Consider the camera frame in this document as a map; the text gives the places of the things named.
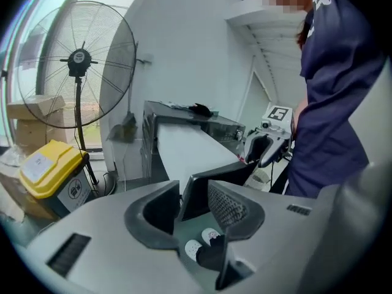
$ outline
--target navy blue shirt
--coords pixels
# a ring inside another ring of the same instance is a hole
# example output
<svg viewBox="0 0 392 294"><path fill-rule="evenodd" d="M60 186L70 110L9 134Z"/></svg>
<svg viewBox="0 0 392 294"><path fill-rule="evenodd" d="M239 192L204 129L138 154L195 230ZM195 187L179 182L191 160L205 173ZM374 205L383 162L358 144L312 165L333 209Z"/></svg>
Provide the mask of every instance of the navy blue shirt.
<svg viewBox="0 0 392 294"><path fill-rule="evenodd" d="M349 0L313 0L314 19L301 58L308 106L300 114L286 195L315 198L367 166L349 123L386 57Z"/></svg>

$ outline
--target standing fan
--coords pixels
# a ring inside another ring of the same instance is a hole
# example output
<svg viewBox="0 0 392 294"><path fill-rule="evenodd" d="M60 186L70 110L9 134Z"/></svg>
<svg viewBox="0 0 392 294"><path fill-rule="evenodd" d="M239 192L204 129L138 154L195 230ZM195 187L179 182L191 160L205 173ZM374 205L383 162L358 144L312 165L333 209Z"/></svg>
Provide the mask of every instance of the standing fan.
<svg viewBox="0 0 392 294"><path fill-rule="evenodd" d="M29 33L18 62L19 90L25 103L32 95L53 95L47 116L26 106L48 126L73 129L76 141L77 129L78 145L85 151L83 126L105 116L131 90L136 45L126 20L110 6L78 1L59 11L49 13ZM51 29L55 18L60 18L59 24ZM37 55L41 47L35 41L41 35L53 45L45 56ZM51 116L59 97L66 104L63 122ZM104 171L94 174L89 162L86 168L96 196L113 192L116 182L112 175Z"/></svg>

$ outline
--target fan base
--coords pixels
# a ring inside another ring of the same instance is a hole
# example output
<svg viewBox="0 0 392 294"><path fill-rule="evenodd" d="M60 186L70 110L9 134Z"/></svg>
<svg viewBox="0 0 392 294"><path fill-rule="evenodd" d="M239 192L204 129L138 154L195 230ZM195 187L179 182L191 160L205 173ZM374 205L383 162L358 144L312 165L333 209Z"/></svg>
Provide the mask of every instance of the fan base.
<svg viewBox="0 0 392 294"><path fill-rule="evenodd" d="M94 175L98 181L98 184L91 184L90 179L88 181L96 198L108 196L114 192L117 182L113 175L107 171L94 171Z"/></svg>

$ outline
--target white roller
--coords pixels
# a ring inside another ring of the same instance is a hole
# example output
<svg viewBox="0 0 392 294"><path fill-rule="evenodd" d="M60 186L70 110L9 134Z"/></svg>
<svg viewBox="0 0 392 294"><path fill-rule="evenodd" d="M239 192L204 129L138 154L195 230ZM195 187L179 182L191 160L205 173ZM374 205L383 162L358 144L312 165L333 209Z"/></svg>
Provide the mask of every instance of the white roller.
<svg viewBox="0 0 392 294"><path fill-rule="evenodd" d="M158 150L170 180L179 180L182 195L189 177L238 161L231 151L200 126L160 124Z"/></svg>

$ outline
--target yellow lid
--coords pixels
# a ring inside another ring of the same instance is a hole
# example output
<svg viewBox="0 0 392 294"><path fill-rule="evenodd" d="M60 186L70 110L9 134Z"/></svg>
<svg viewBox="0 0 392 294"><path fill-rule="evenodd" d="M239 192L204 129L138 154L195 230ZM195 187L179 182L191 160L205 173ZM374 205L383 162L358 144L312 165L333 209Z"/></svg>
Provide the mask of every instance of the yellow lid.
<svg viewBox="0 0 392 294"><path fill-rule="evenodd" d="M50 197L80 165L81 155L85 156L86 152L51 140L23 162L20 181L33 197Z"/></svg>

